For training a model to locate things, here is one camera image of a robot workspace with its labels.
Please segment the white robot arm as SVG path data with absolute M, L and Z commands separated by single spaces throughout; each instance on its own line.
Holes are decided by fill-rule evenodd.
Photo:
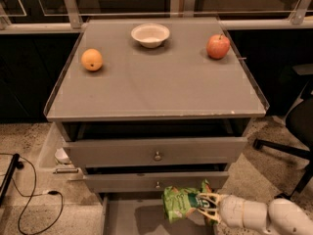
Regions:
M 206 203 L 199 212 L 230 228 L 246 228 L 260 235 L 313 235 L 313 220 L 295 203 L 275 199 L 269 205 L 234 195 L 198 194 Z

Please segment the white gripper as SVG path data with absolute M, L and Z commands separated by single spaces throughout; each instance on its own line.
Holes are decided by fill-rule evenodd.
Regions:
M 219 195 L 216 193 L 199 193 L 201 199 L 212 203 L 219 203 L 217 209 L 198 209 L 198 212 L 205 216 L 210 223 L 220 223 L 221 220 L 228 227 L 244 227 L 244 202 L 243 198 L 234 195 Z

